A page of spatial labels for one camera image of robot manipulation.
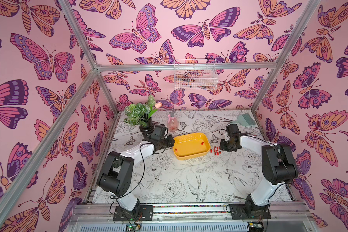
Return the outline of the yellow plastic storage tray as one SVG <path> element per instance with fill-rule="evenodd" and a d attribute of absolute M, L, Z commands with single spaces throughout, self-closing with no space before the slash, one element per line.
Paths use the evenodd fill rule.
<path fill-rule="evenodd" d="M 173 153 L 178 160 L 201 157 L 209 153 L 211 149 L 207 136 L 201 132 L 177 136 L 174 140 Z"/>

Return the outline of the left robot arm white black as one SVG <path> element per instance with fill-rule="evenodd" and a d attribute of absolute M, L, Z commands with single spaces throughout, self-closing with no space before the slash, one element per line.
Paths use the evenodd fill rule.
<path fill-rule="evenodd" d="M 118 153 L 110 152 L 97 178 L 97 185 L 104 191 L 112 193 L 121 209 L 133 213 L 137 211 L 140 202 L 134 196 L 131 180 L 134 165 L 145 161 L 157 151 L 172 148 L 175 140 L 171 135 L 159 140 L 148 138 L 130 150 Z"/>

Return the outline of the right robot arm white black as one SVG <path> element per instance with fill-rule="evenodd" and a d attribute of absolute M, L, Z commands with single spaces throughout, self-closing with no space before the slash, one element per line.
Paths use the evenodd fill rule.
<path fill-rule="evenodd" d="M 262 160 L 263 177 L 257 188 L 250 193 L 245 203 L 230 204 L 232 219 L 270 219 L 270 200 L 279 187 L 298 177 L 299 171 L 292 150 L 287 144 L 274 144 L 250 135 L 237 135 L 220 141 L 222 151 L 249 149 Z"/>

